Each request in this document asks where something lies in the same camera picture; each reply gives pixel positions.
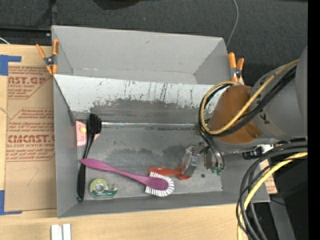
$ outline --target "orange clamp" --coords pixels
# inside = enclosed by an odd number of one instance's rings
[[[59,40],[55,39],[53,41],[52,56],[50,56],[50,57],[46,57],[44,51],[42,50],[42,48],[40,47],[39,44],[36,44],[35,46],[38,49],[41,58],[44,60],[44,62],[46,64],[46,69],[48,70],[50,75],[56,74],[58,71],[58,68],[57,68],[57,65],[55,64],[55,59],[59,53]]]
[[[245,59],[240,58],[236,62],[236,56],[233,52],[228,53],[228,59],[229,59],[230,71],[231,71],[231,81],[244,85],[245,83],[242,76],[238,77],[238,75],[239,75],[239,71],[242,71],[243,69]]]

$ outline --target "brush bristles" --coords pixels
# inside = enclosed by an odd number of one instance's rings
[[[154,189],[152,187],[147,186],[145,188],[145,192],[147,194],[151,194],[151,195],[154,195],[157,197],[166,197],[166,196],[170,195],[175,190],[175,183],[170,177],[160,175],[160,174],[153,172],[153,171],[150,172],[149,176],[164,179],[165,181],[168,182],[169,186],[166,190],[158,190],[158,189]]]
[[[97,114],[90,115],[90,126],[93,134],[99,134],[101,132],[102,121]]]

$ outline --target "pink brush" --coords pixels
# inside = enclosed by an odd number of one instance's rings
[[[170,177],[160,175],[156,172],[151,172],[149,176],[138,175],[124,170],[117,169],[109,164],[91,158],[84,158],[80,160],[81,163],[91,169],[120,174],[133,179],[143,185],[146,185],[145,192],[158,197],[166,197],[170,195],[174,189],[175,184]]]

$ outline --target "dish brush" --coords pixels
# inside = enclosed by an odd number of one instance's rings
[[[160,175],[156,172],[151,172],[149,176],[145,176],[117,169],[105,162],[96,159],[84,158],[81,159],[80,162],[84,166],[94,170],[115,173],[133,179],[143,185],[146,185],[146,193],[157,197],[166,197],[170,195],[175,189],[175,184],[170,177]]]
[[[87,158],[91,145],[95,140],[95,136],[101,132],[102,121],[100,117],[96,114],[90,114],[86,124],[86,128],[87,128],[87,138],[86,138],[87,142],[86,142],[85,151],[82,157],[83,159]],[[84,200],[85,187],[86,187],[85,183],[86,183],[86,167],[83,164],[81,164],[78,172],[77,186],[76,186],[77,200],[79,202],[82,202]]]

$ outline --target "red object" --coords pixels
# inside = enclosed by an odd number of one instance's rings
[[[150,168],[148,169],[148,174],[149,174],[150,172],[154,172],[154,173],[157,173],[157,174],[160,174],[160,175],[163,175],[163,176],[177,175],[180,180],[187,180],[187,179],[189,179],[191,176],[183,175],[183,174],[181,173],[181,170],[182,170],[183,168],[185,168],[184,165],[181,165],[177,170],[172,170],[172,169],[167,169],[167,168],[150,167]]]

